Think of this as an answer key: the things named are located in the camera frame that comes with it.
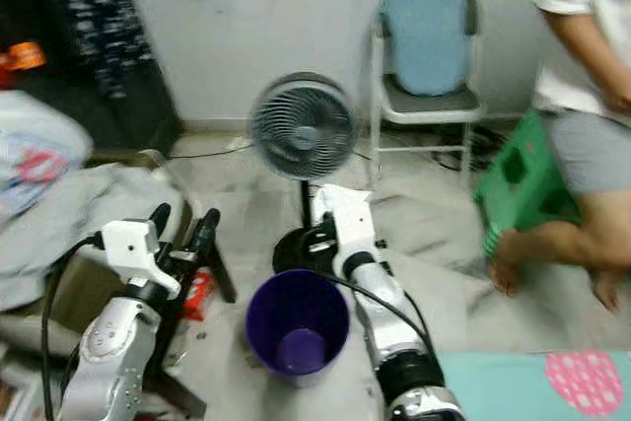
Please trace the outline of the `white plastic bag red print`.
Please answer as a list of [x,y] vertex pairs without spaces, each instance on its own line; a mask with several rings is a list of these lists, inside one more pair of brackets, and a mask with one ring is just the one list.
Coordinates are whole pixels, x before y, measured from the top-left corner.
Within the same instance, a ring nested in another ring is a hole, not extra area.
[[17,89],[0,93],[3,226],[28,212],[94,151],[75,118]]

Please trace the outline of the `brown cardboard box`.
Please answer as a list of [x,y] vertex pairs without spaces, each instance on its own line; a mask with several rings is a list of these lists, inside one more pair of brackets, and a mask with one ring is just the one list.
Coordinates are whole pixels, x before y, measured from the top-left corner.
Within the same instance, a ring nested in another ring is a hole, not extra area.
[[123,281],[111,269],[90,259],[73,259],[60,277],[50,309],[48,339],[51,352],[71,353],[73,346],[80,343],[83,330],[122,287]]

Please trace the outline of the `grey crumpled cloth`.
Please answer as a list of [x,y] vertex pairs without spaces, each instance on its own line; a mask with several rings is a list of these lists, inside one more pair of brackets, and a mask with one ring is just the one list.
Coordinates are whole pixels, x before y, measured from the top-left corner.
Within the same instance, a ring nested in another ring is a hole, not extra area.
[[0,310],[40,299],[55,260],[104,223],[150,217],[159,204],[177,209],[170,183],[143,168],[118,164],[68,172],[52,181],[10,178],[4,188]]

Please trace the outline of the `green plastic stool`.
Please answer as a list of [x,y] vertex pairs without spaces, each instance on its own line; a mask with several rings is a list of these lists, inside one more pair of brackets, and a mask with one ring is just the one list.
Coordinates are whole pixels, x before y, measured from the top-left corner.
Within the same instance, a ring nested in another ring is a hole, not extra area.
[[505,229],[524,231],[550,220],[580,223],[574,197],[549,146],[548,131],[535,110],[524,115],[483,174],[474,204],[479,208],[487,257]]

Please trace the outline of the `teal heart patterned blanket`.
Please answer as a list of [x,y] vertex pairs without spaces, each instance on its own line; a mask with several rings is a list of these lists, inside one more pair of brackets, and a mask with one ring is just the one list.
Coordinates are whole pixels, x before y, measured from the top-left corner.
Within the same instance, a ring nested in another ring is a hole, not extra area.
[[469,421],[631,421],[631,352],[446,352]]

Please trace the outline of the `white metal chair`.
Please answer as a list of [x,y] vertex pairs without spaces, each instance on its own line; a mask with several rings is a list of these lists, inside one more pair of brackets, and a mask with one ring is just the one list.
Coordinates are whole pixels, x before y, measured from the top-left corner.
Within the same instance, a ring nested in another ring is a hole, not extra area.
[[[398,84],[392,66],[390,28],[384,14],[375,15],[370,29],[369,59],[369,143],[367,185],[378,191],[382,182],[382,154],[423,154],[458,152],[459,182],[472,186],[472,132],[474,124],[485,117],[487,106],[476,92],[479,61],[479,7],[477,0],[464,0],[464,41],[467,74],[459,89],[444,96],[420,97],[407,93]],[[418,145],[387,147],[382,143],[384,122],[400,125],[460,125],[458,145]]]

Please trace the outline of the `orange object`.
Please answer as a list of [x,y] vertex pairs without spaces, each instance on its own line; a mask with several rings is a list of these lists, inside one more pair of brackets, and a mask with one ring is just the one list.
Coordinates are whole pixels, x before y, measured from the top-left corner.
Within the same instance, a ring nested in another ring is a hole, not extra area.
[[14,43],[5,51],[3,57],[3,68],[5,71],[26,71],[46,64],[46,57],[43,48],[39,43],[27,41]]

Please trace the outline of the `red object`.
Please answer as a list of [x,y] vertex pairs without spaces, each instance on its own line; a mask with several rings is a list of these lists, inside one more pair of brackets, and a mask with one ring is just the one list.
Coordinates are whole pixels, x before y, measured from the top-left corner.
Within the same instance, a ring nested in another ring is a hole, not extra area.
[[10,54],[1,55],[0,91],[13,91],[20,66],[22,64],[20,64],[17,56]]

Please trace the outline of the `red snack packet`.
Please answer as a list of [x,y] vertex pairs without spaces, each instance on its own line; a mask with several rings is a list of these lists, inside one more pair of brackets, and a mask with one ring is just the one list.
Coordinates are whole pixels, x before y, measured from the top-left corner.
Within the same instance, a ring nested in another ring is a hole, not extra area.
[[209,303],[218,291],[216,278],[207,268],[198,269],[194,273],[192,286],[186,292],[183,303],[183,317],[185,320],[203,321],[206,318]]

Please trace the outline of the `grey standing fan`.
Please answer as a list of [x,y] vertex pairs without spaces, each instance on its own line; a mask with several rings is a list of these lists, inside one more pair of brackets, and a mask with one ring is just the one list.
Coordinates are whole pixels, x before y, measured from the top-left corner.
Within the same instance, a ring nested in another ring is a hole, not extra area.
[[249,116],[249,137],[269,168],[299,186],[301,224],[272,250],[272,269],[332,271],[332,259],[306,256],[306,231],[318,223],[313,182],[359,156],[359,124],[350,101],[332,79],[312,71],[280,77],[264,88]]

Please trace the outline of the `black white patterned cloth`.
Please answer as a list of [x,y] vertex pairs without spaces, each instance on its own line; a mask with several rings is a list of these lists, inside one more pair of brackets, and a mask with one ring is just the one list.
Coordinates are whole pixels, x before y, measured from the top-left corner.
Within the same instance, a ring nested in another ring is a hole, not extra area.
[[168,141],[180,133],[175,102],[164,83],[134,0],[55,0],[73,45],[101,100],[136,141]]

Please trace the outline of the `blue cloth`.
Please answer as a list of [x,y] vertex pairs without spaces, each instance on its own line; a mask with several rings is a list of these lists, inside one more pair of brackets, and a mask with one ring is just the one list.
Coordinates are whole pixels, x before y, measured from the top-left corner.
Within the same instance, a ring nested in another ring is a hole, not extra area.
[[467,74],[467,0],[384,0],[393,74],[413,96],[453,93]]

